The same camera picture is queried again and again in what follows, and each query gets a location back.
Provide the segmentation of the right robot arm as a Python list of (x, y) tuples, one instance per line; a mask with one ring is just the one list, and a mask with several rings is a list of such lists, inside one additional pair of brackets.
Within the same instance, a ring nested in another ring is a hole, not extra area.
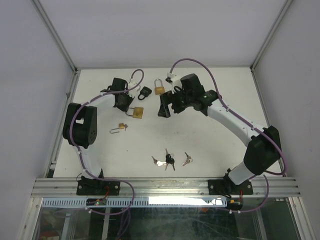
[(236, 193), (245, 181), (265, 173), (280, 159), (280, 135), (275, 127), (263, 128), (244, 118), (224, 103), (216, 91), (206, 91), (194, 73), (183, 77), (168, 73), (165, 80), (172, 89), (160, 95), (158, 116), (169, 118), (170, 110), (179, 114), (193, 108), (218, 121), (246, 146), (243, 161), (227, 170), (217, 188), (221, 194)]

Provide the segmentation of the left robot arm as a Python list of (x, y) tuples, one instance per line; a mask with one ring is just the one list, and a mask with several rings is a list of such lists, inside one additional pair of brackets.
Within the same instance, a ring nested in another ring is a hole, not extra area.
[(89, 180), (87, 188), (93, 194), (100, 194), (105, 188), (103, 169), (93, 151), (98, 136), (98, 116), (112, 108), (127, 112), (135, 98), (136, 87), (132, 79), (126, 81), (115, 77), (112, 84), (93, 99), (82, 104), (72, 102), (67, 107), (62, 136), (74, 149), (82, 176)]

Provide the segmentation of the medium brass padlock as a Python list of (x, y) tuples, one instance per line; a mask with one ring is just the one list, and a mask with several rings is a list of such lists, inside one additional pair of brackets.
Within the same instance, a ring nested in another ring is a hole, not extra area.
[(125, 114), (127, 116), (135, 118), (135, 119), (142, 119), (143, 114), (144, 114), (144, 108), (143, 107), (130, 107)]

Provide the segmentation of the small brass padlock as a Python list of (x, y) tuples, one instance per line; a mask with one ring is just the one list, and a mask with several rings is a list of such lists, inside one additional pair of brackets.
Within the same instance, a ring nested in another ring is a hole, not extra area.
[(116, 134), (116, 133), (119, 133), (120, 130), (125, 130), (124, 124), (125, 124), (125, 123), (119, 123), (119, 124), (118, 124), (118, 127), (111, 129), (111, 130), (109, 131), (109, 133), (110, 133), (110, 134)]

